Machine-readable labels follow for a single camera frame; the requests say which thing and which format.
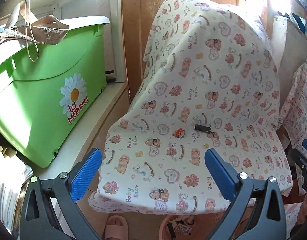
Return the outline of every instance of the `teddy bear print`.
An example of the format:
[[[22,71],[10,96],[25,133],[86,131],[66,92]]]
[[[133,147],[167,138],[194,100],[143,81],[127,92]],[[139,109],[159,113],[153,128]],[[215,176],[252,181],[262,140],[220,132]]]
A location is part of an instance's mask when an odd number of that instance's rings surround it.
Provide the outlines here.
[[[169,149],[167,149],[166,155],[168,156],[174,156],[177,154],[177,150],[173,147],[169,147]]]
[[[286,169],[289,170],[289,163],[288,163],[287,158],[284,158],[284,163],[285,163]]]
[[[236,41],[237,44],[239,44],[240,46],[245,46],[246,45],[246,41],[244,39],[244,36],[242,36],[241,34],[237,33],[234,37],[234,40]]]
[[[200,164],[200,151],[197,148],[191,149],[191,160],[189,162],[193,165],[199,166]]]
[[[244,66],[243,71],[241,71],[241,76],[243,76],[243,78],[246,78],[251,68],[252,68],[252,63],[248,60]]]
[[[241,90],[241,87],[240,85],[233,85],[233,87],[230,90],[231,90],[231,93],[238,95]]]
[[[242,107],[241,104],[238,104],[238,105],[236,106],[234,112],[231,114],[231,116],[236,118],[237,115],[238,115],[238,113],[239,113],[239,111],[241,110],[241,107]]]
[[[187,187],[196,187],[198,186],[199,179],[195,174],[191,174],[189,176],[186,176],[184,184],[186,184]]]
[[[186,77],[188,74],[188,70],[190,67],[191,59],[186,57],[182,63],[181,71],[179,72],[179,75],[182,77]]]
[[[233,144],[233,142],[229,138],[226,139],[225,143],[228,146],[231,146]]]
[[[164,35],[163,35],[163,41],[167,41],[169,37],[169,32],[166,32]]]
[[[227,102],[225,101],[225,102],[223,102],[223,103],[219,106],[219,108],[222,109],[222,110],[224,110],[224,109],[227,108],[227,106],[228,106],[228,104],[227,104]]]
[[[264,63],[264,67],[265,68],[269,68],[270,67],[270,62],[271,62],[272,58],[271,58],[270,52],[267,49],[264,51],[264,56],[266,57],[265,63]]]
[[[247,130],[250,131],[250,132],[255,132],[255,129],[252,125],[248,125]]]
[[[122,119],[121,121],[120,121],[120,125],[118,125],[118,127],[120,127],[120,128],[122,128],[122,129],[127,129],[127,127],[128,127],[128,120],[126,120],[126,119]]]
[[[208,39],[205,43],[209,48],[215,48],[216,51],[220,51],[221,49],[220,39]]]
[[[272,171],[274,169],[273,160],[270,155],[265,157],[265,162],[269,164],[269,168]]]
[[[244,159],[243,161],[243,166],[246,168],[251,168],[252,167],[252,162],[248,158]]]
[[[233,131],[233,130],[234,130],[233,127],[232,127],[232,125],[231,125],[231,123],[226,123],[225,129],[226,129],[227,131]]]
[[[187,122],[187,119],[189,117],[189,114],[190,114],[190,108],[185,106],[182,110],[181,110],[181,116],[178,117],[178,119],[183,122],[183,123],[186,123]]]
[[[174,18],[174,23],[176,23],[180,19],[180,14],[176,14]]]
[[[228,55],[226,55],[226,57],[225,57],[225,62],[227,62],[227,63],[233,63],[234,62],[234,60],[235,60],[235,58],[234,58],[234,56],[231,54],[231,53],[229,53]]]
[[[186,211],[189,207],[188,202],[184,200],[180,200],[179,203],[176,204],[176,210],[177,211]]]
[[[267,106],[268,100],[266,99],[264,102],[260,104],[260,107],[265,108]]]
[[[268,135],[269,135],[269,138],[274,141],[274,137],[273,137],[273,134],[271,133],[271,131],[268,131]]]
[[[183,31],[181,33],[185,34],[188,31],[189,26],[190,26],[189,20],[185,20],[184,23],[182,24]]]
[[[243,150],[244,150],[245,152],[248,152],[248,145],[247,145],[246,140],[245,140],[244,138],[241,138],[241,139],[240,139],[240,142],[241,142],[241,145],[243,146]]]
[[[280,162],[279,162],[278,158],[277,158],[277,157],[275,157],[275,160],[276,160],[276,166],[279,168],[279,166],[280,166]]]
[[[178,86],[173,87],[170,90],[169,94],[171,94],[172,96],[178,96],[180,95],[181,92],[182,92],[182,88],[181,86],[178,85]]]
[[[177,10],[179,8],[179,1],[178,0],[174,1],[174,7],[175,7],[175,10]]]
[[[167,202],[169,198],[169,193],[168,193],[168,190],[165,188],[164,189],[154,188],[149,193],[149,196],[154,200],[162,199],[164,202]]]
[[[128,163],[129,163],[129,156],[124,154],[119,159],[118,166],[116,166],[114,169],[118,171],[120,174],[124,174],[126,172]]]
[[[278,96],[279,96],[279,91],[274,91],[271,93],[271,96],[274,98],[274,99],[277,99]]]
[[[275,112],[276,112],[276,109],[275,109],[275,108],[274,108],[274,109],[271,109],[271,110],[267,113],[267,115],[270,116],[270,115],[274,114]]]
[[[116,136],[113,136],[109,141],[111,143],[119,143],[121,141],[121,136],[119,134],[117,134]]]
[[[207,198],[206,204],[205,204],[205,209],[206,209],[207,213],[214,212],[215,206],[216,206],[215,200],[213,198]]]
[[[157,102],[156,102],[156,100],[154,100],[154,101],[145,102],[142,105],[141,109],[149,109],[149,108],[150,109],[155,109],[156,106],[157,106]]]
[[[208,4],[204,3],[204,2],[201,2],[201,3],[196,3],[195,4],[196,6],[199,6],[201,11],[209,11],[210,10],[210,7]]]
[[[260,93],[260,92],[255,92],[254,93],[254,98],[257,99],[257,100],[262,99],[262,96],[263,96],[263,93]]]
[[[217,140],[219,140],[219,135],[216,132],[211,132],[211,133],[207,134],[207,137],[210,138],[210,139],[217,139]]]
[[[168,113],[168,112],[169,112],[169,107],[168,107],[168,106],[163,106],[163,107],[160,109],[160,112],[161,112],[162,114]]]
[[[244,21],[244,19],[242,19],[241,17],[238,16],[238,22],[237,22],[238,26],[240,28],[242,28],[243,30],[246,30],[246,22]]]
[[[110,193],[111,195],[116,194],[119,189],[118,184],[115,181],[107,182],[102,188],[105,193]]]
[[[160,147],[160,140],[158,138],[154,139],[154,138],[149,138],[148,140],[146,140],[146,145],[148,145],[149,147],[151,146],[155,146],[157,148]]]
[[[207,98],[208,100],[213,100],[213,101],[215,102],[215,101],[217,101],[218,96],[219,96],[219,93],[218,93],[218,92],[212,92],[212,91],[210,91],[209,93],[207,93],[207,94],[205,95],[205,98]]]

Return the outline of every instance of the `white cord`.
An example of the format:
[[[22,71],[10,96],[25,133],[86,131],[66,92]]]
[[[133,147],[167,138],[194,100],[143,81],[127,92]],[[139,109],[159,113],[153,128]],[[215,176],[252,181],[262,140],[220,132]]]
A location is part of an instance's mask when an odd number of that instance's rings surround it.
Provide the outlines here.
[[[39,51],[38,51],[38,46],[37,46],[37,43],[36,43],[36,40],[34,39],[33,37],[33,33],[32,33],[32,28],[31,28],[31,24],[30,24],[30,0],[28,0],[28,24],[29,24],[29,29],[30,29],[30,34],[31,34],[31,37],[33,39],[33,43],[35,45],[35,48],[36,48],[36,52],[37,52],[37,58],[35,60],[33,60],[31,57],[30,57],[30,53],[29,53],[29,48],[28,48],[28,33],[27,33],[27,0],[25,0],[25,4],[24,4],[24,27],[25,27],[25,32],[26,32],[26,45],[27,45],[27,53],[28,53],[28,56],[29,56],[29,59],[32,61],[32,62],[36,62],[38,60],[38,57],[39,57]]]

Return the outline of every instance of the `white shelf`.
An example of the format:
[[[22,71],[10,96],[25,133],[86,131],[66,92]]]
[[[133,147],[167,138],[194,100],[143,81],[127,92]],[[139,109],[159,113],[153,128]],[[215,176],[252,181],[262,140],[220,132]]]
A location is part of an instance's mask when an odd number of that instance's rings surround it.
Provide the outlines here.
[[[102,123],[127,87],[125,83],[110,83],[87,109],[58,151],[58,156],[47,168],[33,166],[35,176],[54,179],[59,173],[69,172],[80,162]]]

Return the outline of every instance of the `green plastic box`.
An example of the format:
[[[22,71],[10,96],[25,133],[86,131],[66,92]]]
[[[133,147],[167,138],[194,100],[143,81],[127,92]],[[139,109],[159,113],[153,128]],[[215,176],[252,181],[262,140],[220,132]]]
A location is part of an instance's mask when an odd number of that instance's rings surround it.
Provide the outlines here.
[[[77,27],[84,18],[92,25]],[[41,168],[106,86],[103,23],[78,22],[59,44],[38,45],[36,62],[23,48],[0,64],[0,132]]]

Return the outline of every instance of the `stack of paper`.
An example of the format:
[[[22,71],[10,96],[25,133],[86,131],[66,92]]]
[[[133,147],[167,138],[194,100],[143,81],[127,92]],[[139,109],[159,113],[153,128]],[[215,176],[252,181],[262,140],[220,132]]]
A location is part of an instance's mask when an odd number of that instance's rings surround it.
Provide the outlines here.
[[[0,220],[12,231],[15,208],[21,186],[32,176],[32,169],[12,149],[0,151]]]

